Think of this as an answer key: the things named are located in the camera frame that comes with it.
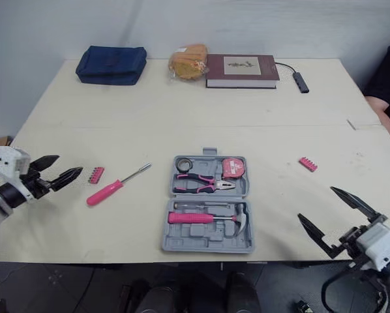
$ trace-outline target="bread in plastic bag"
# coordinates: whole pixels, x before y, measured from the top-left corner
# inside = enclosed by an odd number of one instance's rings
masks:
[[[175,51],[169,59],[172,77],[182,80],[197,80],[207,72],[207,47],[205,44],[191,44]]]

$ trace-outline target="white table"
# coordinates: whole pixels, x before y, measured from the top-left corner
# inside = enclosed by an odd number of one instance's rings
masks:
[[[277,90],[205,89],[170,82],[165,60],[150,60],[134,87],[78,81],[66,61],[20,130],[15,146],[32,158],[59,154],[43,177],[84,173],[59,192],[23,205],[0,228],[0,260],[58,263],[328,260],[297,219],[303,213],[337,243],[365,224],[330,189],[360,196],[389,217],[390,137],[337,60],[283,60]],[[357,130],[347,122],[349,120]],[[256,249],[249,255],[163,252],[172,160],[218,147],[248,162]],[[310,173],[297,163],[309,157]],[[85,200],[146,162],[153,167],[95,207]],[[89,170],[105,166],[96,186]]]

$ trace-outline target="book cover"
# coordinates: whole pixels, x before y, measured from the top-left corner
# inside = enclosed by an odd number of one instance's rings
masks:
[[[207,80],[279,80],[272,55],[209,54]]]

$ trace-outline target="pink hammer handle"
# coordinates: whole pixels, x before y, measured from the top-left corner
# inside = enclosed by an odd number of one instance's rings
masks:
[[[214,216],[197,213],[169,213],[169,224],[206,224],[214,222]]]
[[[104,187],[103,189],[99,190],[96,194],[93,194],[92,196],[87,198],[86,203],[88,205],[96,205],[100,203],[102,200],[111,196],[115,191],[120,189],[122,186],[124,186],[124,184],[119,180],[116,180],[114,183]]]

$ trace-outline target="pliers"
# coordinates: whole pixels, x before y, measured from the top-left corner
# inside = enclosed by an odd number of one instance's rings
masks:
[[[177,174],[176,179],[192,179],[201,183],[207,183],[207,186],[200,188],[186,189],[183,187],[173,188],[173,192],[177,194],[199,194],[200,192],[206,192],[212,194],[216,189],[233,189],[235,184],[229,181],[216,181],[214,176],[203,176],[195,173],[190,174]]]

